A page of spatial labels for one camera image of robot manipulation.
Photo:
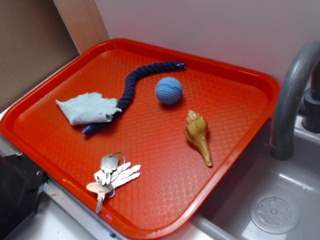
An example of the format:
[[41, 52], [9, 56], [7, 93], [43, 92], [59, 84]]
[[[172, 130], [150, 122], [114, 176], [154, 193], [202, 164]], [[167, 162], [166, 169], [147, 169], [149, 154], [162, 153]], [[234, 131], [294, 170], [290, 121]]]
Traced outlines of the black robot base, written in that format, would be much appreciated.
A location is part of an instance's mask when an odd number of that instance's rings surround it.
[[23, 153], [0, 157], [0, 238], [7, 240], [38, 212], [46, 173]]

